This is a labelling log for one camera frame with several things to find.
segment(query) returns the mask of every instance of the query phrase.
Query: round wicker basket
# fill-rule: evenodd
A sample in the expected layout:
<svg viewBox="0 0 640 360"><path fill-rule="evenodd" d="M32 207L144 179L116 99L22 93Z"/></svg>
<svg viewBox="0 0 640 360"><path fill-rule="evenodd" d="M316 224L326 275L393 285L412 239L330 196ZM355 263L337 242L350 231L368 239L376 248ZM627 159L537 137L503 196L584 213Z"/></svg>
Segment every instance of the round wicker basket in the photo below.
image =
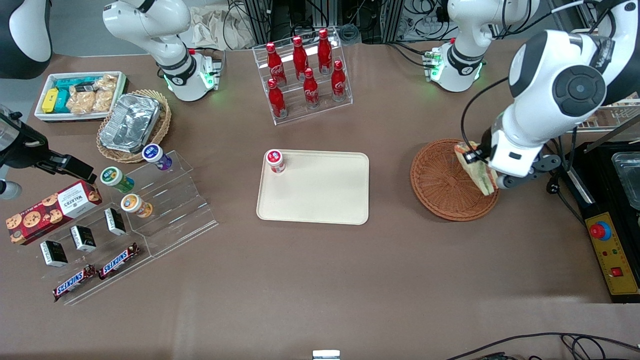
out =
<svg viewBox="0 0 640 360"><path fill-rule="evenodd" d="M411 164L411 186L434 214L453 221L471 221L493 209L499 190L484 196L471 180L454 151L461 141L442 139L423 147Z"/></svg>
<svg viewBox="0 0 640 360"><path fill-rule="evenodd" d="M149 136L149 141L148 141L148 143L160 144L160 141L162 141L162 139L167 134L167 132L169 132L169 124L171 123L171 109L169 108L169 103L167 102L166 98L164 97L163 94L160 94L155 90L136 90L131 92L130 94L149 96L160 102L160 105L161 105L160 117L158 118L158 121L156 122L156 125L154 126L154 129L151 132L151 136ZM106 126L110 118L111 118L111 113L109 113L109 115L107 115L107 117L104 118L104 121L102 121L102 124L98 129L98 134L100 134L100 132L104 129L104 126ZM128 152L111 150L102 146L102 144L100 143L99 135L96 138L95 142L98 145L98 150L100 151L100 153L104 155L107 159L115 160L119 163L126 163L126 164L139 163L142 161L142 153L129 154Z"/></svg>

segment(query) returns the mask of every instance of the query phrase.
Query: brown table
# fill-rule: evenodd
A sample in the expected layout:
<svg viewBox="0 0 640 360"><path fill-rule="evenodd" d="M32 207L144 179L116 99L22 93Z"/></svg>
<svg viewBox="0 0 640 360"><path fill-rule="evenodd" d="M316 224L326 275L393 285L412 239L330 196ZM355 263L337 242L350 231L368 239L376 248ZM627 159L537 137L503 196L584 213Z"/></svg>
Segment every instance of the brown table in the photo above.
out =
<svg viewBox="0 0 640 360"><path fill-rule="evenodd" d="M473 89L450 94L381 45L345 49L354 104L275 127L251 52L228 55L219 91L180 102L149 56L57 56L48 72L121 70L129 89L169 98L165 149L193 166L220 225L84 302L53 304L37 246L0 241L0 354L16 359L443 359L538 331L577 331L637 343L640 306L613 305L585 230L544 181L500 195L486 217L455 223L415 198L410 163L425 143L460 136L462 106L505 76L519 42L494 42ZM467 124L479 138L510 102L483 95ZM29 123L52 149L102 169L98 123ZM364 152L370 215L362 226L267 222L255 214L270 148ZM136 165L124 165L132 170ZM23 196L6 218L71 179L11 170ZM512 354L559 357L555 338L508 343Z"/></svg>

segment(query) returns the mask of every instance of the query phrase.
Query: yellow control panel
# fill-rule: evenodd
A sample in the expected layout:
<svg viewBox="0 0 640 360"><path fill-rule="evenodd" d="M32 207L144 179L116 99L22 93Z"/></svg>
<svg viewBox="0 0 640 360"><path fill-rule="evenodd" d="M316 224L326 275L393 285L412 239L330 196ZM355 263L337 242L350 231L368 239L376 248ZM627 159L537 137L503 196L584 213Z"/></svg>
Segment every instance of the yellow control panel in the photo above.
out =
<svg viewBox="0 0 640 360"><path fill-rule="evenodd" d="M639 293L636 279L631 272L625 252L620 246L620 239L613 227L609 212L588 218L584 222L587 224L609 293L611 295Z"/></svg>

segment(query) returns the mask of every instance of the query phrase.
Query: coca-cola bottle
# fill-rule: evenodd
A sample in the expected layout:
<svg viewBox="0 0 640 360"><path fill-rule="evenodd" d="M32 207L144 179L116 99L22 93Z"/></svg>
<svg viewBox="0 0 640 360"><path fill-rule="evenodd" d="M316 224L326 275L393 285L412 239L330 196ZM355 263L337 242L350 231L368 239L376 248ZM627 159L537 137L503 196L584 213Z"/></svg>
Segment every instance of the coca-cola bottle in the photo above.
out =
<svg viewBox="0 0 640 360"><path fill-rule="evenodd" d="M269 102L271 103L271 109L273 109L273 116L278 119L286 118L287 106L284 104L282 90L278 88L278 82L275 79L269 79L267 85L269 86Z"/></svg>
<svg viewBox="0 0 640 360"><path fill-rule="evenodd" d="M320 98L318 96L318 84L314 79L314 71L311 68L305 70L305 83L302 86L305 89L305 100L307 107L315 109L320 106Z"/></svg>
<svg viewBox="0 0 640 360"><path fill-rule="evenodd" d="M347 77L342 69L342 61L335 60L333 63L333 75L331 75L331 88L333 89L333 101L342 102L347 98L347 89L345 88Z"/></svg>
<svg viewBox="0 0 640 360"><path fill-rule="evenodd" d="M285 86L287 84L287 76L284 74L282 59L276 53L276 45L274 43L267 43L267 53L267 65L269 65L271 77L278 83L278 86Z"/></svg>
<svg viewBox="0 0 640 360"><path fill-rule="evenodd" d="M329 75L332 70L331 44L329 44L329 31L320 29L320 44L318 44L318 67L320 74Z"/></svg>
<svg viewBox="0 0 640 360"><path fill-rule="evenodd" d="M307 52L302 47L302 38L293 38L293 66L296 67L296 77L298 81L304 82L305 69L309 67L309 60L307 59Z"/></svg>

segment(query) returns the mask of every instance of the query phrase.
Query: snack box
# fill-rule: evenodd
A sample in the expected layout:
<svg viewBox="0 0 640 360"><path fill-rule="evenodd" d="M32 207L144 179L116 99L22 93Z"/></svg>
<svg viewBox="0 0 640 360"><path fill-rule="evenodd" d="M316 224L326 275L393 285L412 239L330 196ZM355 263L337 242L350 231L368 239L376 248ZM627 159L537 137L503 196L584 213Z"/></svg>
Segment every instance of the snack box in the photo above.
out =
<svg viewBox="0 0 640 360"><path fill-rule="evenodd" d="M118 78L116 83L116 91L113 93L113 99L111 100L111 107L109 111L104 113L86 113L86 114L72 114L72 113L46 113L42 110L42 103L45 101L47 91L53 88L58 81L64 79L74 78L101 78L104 74L113 75ZM101 71L101 72L66 72L62 74L51 74L47 76L47 80L44 82L42 91L40 92L40 98L35 104L33 115L44 122L82 122L82 121L101 121L116 105L118 98L124 93L127 83L127 76L121 71Z"/></svg>
<svg viewBox="0 0 640 360"><path fill-rule="evenodd" d="M6 219L11 242L27 245L102 202L98 189L76 181L27 210Z"/></svg>

